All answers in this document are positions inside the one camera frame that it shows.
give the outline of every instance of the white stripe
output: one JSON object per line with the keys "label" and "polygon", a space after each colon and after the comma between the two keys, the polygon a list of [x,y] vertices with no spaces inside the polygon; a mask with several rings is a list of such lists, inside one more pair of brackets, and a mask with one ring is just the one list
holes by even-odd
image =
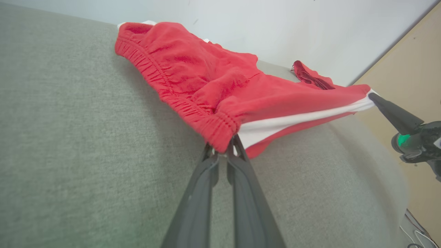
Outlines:
{"label": "white stripe", "polygon": [[[124,23],[126,23],[126,22],[123,22],[123,23],[118,24],[118,25],[117,25],[118,29],[120,29],[121,25],[123,25]],[[149,24],[149,25],[153,25],[153,26],[155,26],[155,25],[157,24],[156,22],[154,22],[154,21],[150,21],[150,20],[147,20],[147,21],[142,22],[142,23],[144,23],[144,24]]]}
{"label": "white stripe", "polygon": [[311,120],[319,120],[347,112],[358,112],[375,106],[374,102],[371,101],[367,95],[365,98],[354,103],[334,109],[251,121],[242,124],[240,126],[238,134],[240,140],[242,141],[243,147],[246,149],[290,126]]}

